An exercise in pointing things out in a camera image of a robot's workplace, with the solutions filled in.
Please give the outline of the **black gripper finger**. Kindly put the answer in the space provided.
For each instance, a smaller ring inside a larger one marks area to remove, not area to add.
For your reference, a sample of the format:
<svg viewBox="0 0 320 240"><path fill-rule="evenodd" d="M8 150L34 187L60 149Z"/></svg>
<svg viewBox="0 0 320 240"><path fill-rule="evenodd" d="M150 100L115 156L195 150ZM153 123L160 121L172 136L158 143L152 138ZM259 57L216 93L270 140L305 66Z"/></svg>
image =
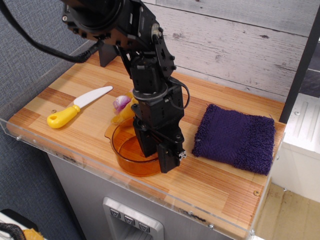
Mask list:
<svg viewBox="0 0 320 240"><path fill-rule="evenodd" d="M134 132L145 157L149 157L157 152L157 144L152 137L150 128L139 118L133 120Z"/></svg>
<svg viewBox="0 0 320 240"><path fill-rule="evenodd" d="M160 171L164 174L179 167L181 161L187 157L182 142L170 143L164 141L157 145Z"/></svg>

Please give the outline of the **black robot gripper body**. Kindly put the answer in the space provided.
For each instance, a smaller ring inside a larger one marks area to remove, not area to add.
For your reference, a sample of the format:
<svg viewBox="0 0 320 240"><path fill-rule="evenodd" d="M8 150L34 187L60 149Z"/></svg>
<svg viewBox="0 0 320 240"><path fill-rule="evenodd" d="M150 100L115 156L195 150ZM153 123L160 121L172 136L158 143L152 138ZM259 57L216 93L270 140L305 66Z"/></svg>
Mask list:
<svg viewBox="0 0 320 240"><path fill-rule="evenodd" d="M149 127L156 147L162 142L184 142L179 127L185 109L180 84L165 85L160 92L150 94L133 90L133 96L138 101L137 106L132 107L135 117Z"/></svg>

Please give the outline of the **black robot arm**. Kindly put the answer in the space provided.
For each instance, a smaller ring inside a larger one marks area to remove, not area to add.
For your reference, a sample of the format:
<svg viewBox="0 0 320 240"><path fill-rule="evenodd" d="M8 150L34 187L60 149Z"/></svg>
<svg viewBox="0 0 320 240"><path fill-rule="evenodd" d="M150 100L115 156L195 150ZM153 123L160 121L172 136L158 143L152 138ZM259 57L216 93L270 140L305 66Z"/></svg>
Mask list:
<svg viewBox="0 0 320 240"><path fill-rule="evenodd" d="M63 21L82 38L113 46L133 81L133 127L145 156L158 155L162 173L186 156L179 123L187 87L176 69L163 29L140 0L66 0Z"/></svg>

